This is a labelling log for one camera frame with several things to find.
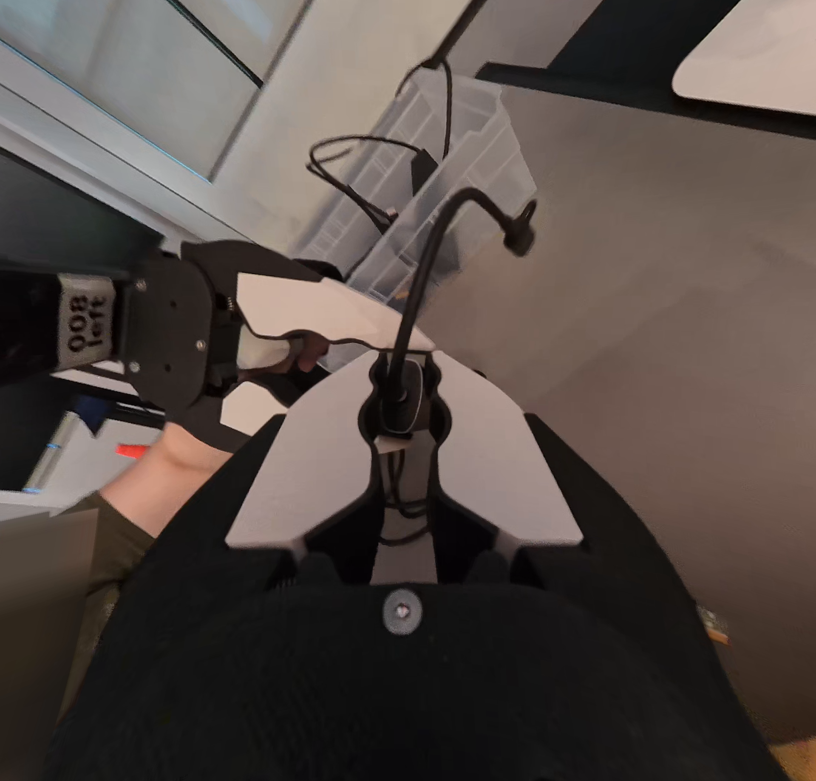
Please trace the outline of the person's left hand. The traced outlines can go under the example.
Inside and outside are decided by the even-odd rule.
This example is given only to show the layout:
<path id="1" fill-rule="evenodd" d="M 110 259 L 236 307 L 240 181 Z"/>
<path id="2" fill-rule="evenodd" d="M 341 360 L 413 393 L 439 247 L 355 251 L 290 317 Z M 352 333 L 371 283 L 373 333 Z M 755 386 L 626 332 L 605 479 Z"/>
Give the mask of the person's left hand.
<path id="1" fill-rule="evenodd" d="M 296 337 L 289 342 L 289 353 L 276 366 L 276 372 L 286 374 L 292 370 L 310 372 L 329 350 L 330 343 L 324 337 L 307 334 Z"/>

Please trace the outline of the dark usb connector with cable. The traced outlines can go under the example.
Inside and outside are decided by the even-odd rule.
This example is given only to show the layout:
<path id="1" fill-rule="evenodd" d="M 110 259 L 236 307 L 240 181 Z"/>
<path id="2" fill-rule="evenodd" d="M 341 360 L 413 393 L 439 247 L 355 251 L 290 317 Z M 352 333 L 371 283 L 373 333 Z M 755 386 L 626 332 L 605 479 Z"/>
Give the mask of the dark usb connector with cable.
<path id="1" fill-rule="evenodd" d="M 455 192 L 442 205 L 412 278 L 386 378 L 380 391 L 380 425 L 388 433 L 408 433 L 419 414 L 423 400 L 423 372 L 408 374 L 405 371 L 411 337 L 447 231 L 466 204 L 477 205 L 500 227 L 504 234 L 504 247 L 513 255 L 526 256 L 535 242 L 536 235 L 531 225 L 537 208 L 537 201 L 534 199 L 518 215 L 512 216 L 500 209 L 485 192 L 476 187 L 466 187 Z"/>

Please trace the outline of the dark wall screen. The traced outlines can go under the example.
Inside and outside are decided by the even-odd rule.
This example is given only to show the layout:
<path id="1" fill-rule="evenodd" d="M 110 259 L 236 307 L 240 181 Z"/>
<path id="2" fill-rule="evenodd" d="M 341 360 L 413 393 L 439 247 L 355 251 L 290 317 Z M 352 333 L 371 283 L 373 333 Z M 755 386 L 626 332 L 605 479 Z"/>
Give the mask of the dark wall screen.
<path id="1" fill-rule="evenodd" d="M 1 150 L 3 267 L 123 278 L 162 241 L 147 225 Z"/>

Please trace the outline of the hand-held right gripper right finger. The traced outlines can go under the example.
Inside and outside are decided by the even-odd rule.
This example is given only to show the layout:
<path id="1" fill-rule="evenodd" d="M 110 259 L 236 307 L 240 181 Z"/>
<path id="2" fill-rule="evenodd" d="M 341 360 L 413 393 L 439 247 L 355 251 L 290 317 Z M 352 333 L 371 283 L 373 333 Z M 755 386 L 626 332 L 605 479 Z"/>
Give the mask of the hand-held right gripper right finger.
<path id="1" fill-rule="evenodd" d="M 437 579 L 465 580 L 488 551 L 512 565 L 523 550 L 579 547 L 584 534 L 523 409 L 447 354 L 434 353 L 426 372 Z"/>

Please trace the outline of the clear plastic bin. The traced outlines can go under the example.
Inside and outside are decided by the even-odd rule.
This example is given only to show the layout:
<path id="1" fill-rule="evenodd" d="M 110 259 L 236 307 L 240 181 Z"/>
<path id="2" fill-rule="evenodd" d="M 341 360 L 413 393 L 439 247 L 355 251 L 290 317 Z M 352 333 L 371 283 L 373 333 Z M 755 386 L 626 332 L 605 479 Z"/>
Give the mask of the clear plastic bin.
<path id="1" fill-rule="evenodd" d="M 508 215 L 536 195 L 498 85 L 419 68 L 364 140 L 311 148 L 331 196 L 292 253 L 337 268 L 347 285 L 403 311 L 442 205 L 466 187 Z"/>

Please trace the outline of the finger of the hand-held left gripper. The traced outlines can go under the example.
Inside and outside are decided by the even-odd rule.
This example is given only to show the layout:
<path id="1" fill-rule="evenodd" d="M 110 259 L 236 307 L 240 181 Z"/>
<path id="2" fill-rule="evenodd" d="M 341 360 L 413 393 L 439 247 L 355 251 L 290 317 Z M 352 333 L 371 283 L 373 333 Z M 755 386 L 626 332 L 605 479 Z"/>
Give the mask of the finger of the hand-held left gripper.
<path id="1" fill-rule="evenodd" d="M 251 437 L 288 409 L 268 388 L 256 382 L 241 382 L 222 400 L 219 423 Z"/>
<path id="2" fill-rule="evenodd" d="M 310 332 L 335 345 L 392 350 L 402 322 L 396 310 L 325 277 L 309 282 L 240 273 L 237 304 L 250 331 L 269 340 Z"/>

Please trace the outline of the large glass window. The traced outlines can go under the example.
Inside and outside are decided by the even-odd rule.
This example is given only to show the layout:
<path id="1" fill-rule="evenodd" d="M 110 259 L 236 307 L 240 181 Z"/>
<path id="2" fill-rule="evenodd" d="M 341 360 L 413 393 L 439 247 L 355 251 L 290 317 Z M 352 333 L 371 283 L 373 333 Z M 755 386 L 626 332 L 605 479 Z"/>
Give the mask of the large glass window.
<path id="1" fill-rule="evenodd" d="M 2 44 L 211 180 L 313 0 L 1 0 Z"/>

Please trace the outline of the white stand base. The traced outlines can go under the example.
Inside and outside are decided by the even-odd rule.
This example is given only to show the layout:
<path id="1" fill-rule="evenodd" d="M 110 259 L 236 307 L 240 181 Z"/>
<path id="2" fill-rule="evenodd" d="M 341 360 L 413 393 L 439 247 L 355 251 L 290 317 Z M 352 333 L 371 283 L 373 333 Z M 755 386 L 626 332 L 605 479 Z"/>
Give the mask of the white stand base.
<path id="1" fill-rule="evenodd" d="M 688 54 L 684 99 L 815 115 L 815 0 L 740 0 Z"/>

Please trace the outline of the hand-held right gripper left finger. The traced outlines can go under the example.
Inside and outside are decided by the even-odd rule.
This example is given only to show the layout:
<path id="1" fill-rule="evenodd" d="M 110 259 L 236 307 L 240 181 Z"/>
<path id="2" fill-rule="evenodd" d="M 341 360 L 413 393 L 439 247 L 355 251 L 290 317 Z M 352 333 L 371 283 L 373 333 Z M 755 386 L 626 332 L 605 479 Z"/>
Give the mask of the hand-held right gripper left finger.
<path id="1" fill-rule="evenodd" d="M 225 543 L 325 554 L 345 583 L 369 583 L 384 520 L 377 376 L 384 354 L 367 352 L 290 408 Z"/>

